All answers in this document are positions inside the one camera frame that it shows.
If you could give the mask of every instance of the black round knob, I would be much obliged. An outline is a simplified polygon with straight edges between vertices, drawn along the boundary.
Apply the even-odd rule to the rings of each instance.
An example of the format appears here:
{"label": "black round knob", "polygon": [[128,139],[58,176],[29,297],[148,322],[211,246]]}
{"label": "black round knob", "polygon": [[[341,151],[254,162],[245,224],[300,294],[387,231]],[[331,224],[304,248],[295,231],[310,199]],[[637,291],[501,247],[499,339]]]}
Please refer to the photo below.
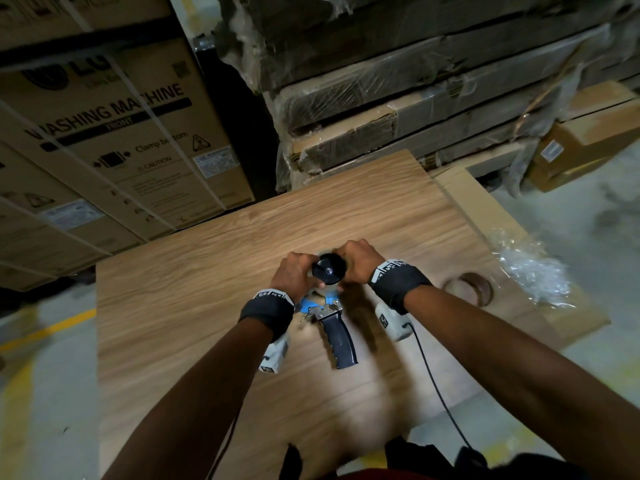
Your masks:
{"label": "black round knob", "polygon": [[324,284],[334,285],[347,273],[347,261],[334,253],[323,254],[311,266],[311,273]]}

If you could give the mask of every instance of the barcode sticker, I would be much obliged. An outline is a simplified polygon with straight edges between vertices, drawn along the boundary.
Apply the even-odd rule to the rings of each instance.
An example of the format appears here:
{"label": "barcode sticker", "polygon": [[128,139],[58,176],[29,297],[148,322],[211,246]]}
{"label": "barcode sticker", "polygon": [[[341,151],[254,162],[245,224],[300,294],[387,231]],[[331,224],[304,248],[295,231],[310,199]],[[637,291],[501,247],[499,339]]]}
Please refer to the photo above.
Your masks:
{"label": "barcode sticker", "polygon": [[204,153],[194,157],[193,161],[195,161],[204,178],[214,177],[239,165],[231,146],[225,146],[215,152]]}
{"label": "barcode sticker", "polygon": [[540,155],[542,155],[542,158],[544,158],[546,161],[551,163],[553,160],[558,158],[560,153],[562,153],[563,151],[564,151],[564,146],[562,146],[555,139],[553,139],[551,140],[551,143],[549,143],[545,147],[545,149],[540,152]]}
{"label": "barcode sticker", "polygon": [[45,210],[39,213],[39,216],[59,229],[71,230],[100,219],[100,217],[104,217],[104,214],[89,202],[80,199]]}

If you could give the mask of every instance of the wooden table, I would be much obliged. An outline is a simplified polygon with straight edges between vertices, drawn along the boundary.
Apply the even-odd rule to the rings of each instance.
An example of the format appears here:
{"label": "wooden table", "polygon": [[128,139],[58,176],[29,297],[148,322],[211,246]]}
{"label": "wooden table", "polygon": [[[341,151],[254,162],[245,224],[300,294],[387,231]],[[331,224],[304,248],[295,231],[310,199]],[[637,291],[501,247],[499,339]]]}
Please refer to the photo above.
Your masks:
{"label": "wooden table", "polygon": [[[101,471],[237,322],[244,303],[268,286],[287,252],[360,237],[388,258],[419,266],[436,285],[464,271],[483,274],[496,290],[489,311],[560,345],[411,154],[397,153],[99,264]],[[391,343],[361,298],[346,300],[359,364],[332,369],[319,327],[293,324],[284,370],[256,374],[219,478],[276,479],[293,443],[303,478],[313,479],[442,411],[414,338]],[[419,336],[449,405],[480,389],[426,330],[419,327]]]}

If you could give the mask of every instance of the wrist strap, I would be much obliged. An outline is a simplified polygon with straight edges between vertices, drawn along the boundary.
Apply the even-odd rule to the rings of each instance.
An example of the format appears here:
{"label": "wrist strap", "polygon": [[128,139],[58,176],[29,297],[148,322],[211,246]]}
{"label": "wrist strap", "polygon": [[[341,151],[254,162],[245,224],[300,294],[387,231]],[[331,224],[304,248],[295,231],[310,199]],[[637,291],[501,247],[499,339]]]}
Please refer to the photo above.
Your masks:
{"label": "wrist strap", "polygon": [[404,297],[409,291],[431,282],[416,266],[400,259],[389,259],[375,268],[369,286],[382,300],[396,312],[406,315]]}
{"label": "wrist strap", "polygon": [[274,288],[260,290],[246,302],[238,322],[247,317],[260,320],[273,331],[273,343],[287,331],[294,309],[293,300],[284,291]]}

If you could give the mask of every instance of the round emblem on box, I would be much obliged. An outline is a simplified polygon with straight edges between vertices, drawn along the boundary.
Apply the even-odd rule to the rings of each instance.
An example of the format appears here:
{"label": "round emblem on box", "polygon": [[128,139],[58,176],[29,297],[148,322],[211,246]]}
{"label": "round emblem on box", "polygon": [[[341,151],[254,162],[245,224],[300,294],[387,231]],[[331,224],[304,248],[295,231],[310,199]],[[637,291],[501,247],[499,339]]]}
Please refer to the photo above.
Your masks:
{"label": "round emblem on box", "polygon": [[69,84],[67,72],[59,64],[23,70],[22,75],[37,87],[48,91],[60,91]]}

